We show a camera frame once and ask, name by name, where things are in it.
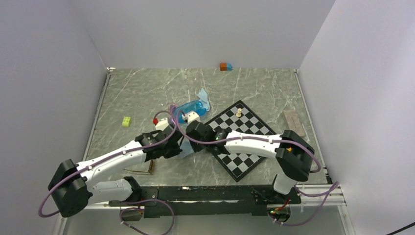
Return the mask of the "light blue cleaning cloth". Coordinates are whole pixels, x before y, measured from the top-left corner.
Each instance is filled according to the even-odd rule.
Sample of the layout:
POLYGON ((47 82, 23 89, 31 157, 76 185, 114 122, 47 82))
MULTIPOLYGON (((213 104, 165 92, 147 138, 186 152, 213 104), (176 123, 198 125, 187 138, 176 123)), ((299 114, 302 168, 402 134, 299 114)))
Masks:
POLYGON ((178 154, 178 157, 180 159, 183 159, 194 153, 191 143, 187 138, 181 138, 181 140, 178 141, 178 144, 181 150, 180 153, 178 154))

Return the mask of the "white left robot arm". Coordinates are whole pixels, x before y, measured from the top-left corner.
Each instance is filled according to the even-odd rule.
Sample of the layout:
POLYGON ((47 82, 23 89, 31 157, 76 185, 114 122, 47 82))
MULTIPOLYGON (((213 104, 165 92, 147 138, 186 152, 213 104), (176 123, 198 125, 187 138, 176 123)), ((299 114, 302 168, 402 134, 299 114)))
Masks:
POLYGON ((179 129, 169 125, 163 130, 143 133, 100 157, 78 163, 71 159, 61 162, 47 187, 57 212, 67 218, 89 204, 111 200, 129 206, 137 204, 141 199, 141 188, 133 177, 116 181, 108 181, 108 177, 131 165, 178 155, 181 137, 179 129))

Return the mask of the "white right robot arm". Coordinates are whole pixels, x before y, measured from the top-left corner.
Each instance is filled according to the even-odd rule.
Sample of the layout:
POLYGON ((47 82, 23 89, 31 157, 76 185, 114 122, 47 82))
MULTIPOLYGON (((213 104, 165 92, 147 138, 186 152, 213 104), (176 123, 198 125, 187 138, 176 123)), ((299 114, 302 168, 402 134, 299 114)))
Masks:
POLYGON ((282 169, 270 190, 275 203, 283 203, 296 183, 308 180, 312 164, 321 169, 312 147, 291 130, 280 135, 255 135, 226 129, 216 131, 193 121, 183 134, 195 152, 206 150, 214 155, 246 154, 275 159, 282 169))

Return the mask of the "blue glasses case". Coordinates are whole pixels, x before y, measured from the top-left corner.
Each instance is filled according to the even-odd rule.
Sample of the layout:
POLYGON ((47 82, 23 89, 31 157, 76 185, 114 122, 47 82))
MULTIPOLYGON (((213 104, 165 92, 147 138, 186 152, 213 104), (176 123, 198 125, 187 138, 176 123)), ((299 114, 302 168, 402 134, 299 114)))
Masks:
POLYGON ((182 115, 188 112, 195 111, 200 117, 206 114, 205 108, 202 107, 202 103, 198 100, 191 101, 184 105, 181 105, 177 107, 176 111, 177 113, 179 113, 179 116, 177 118, 179 123, 184 123, 182 115))

